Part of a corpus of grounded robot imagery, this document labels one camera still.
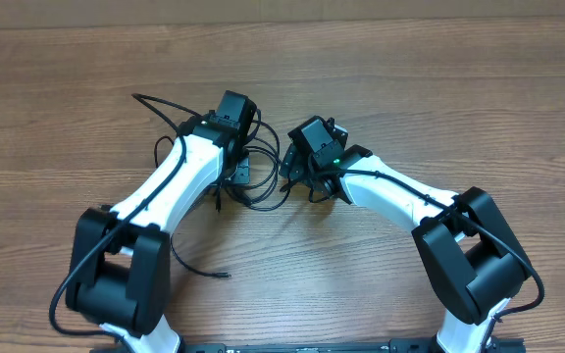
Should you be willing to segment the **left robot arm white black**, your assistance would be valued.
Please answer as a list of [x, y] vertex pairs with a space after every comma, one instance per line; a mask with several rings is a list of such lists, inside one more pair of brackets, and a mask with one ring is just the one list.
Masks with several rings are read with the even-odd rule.
[[78, 219], [70, 271], [53, 302], [96, 323], [119, 352], [176, 352], [164, 315], [170, 297], [171, 237], [196, 198], [234, 167], [249, 126], [193, 117], [170, 154], [134, 194]]

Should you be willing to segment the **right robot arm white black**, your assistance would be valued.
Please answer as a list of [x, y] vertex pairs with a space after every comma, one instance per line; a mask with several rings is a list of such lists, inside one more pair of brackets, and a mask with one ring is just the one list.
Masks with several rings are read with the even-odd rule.
[[373, 210], [411, 233], [431, 287], [445, 308], [430, 338], [394, 338], [391, 352], [523, 352], [521, 339], [493, 328], [512, 312], [509, 301], [533, 275], [523, 247], [493, 199], [425, 185], [388, 167], [348, 133], [315, 117], [289, 133], [281, 174], [322, 198]]

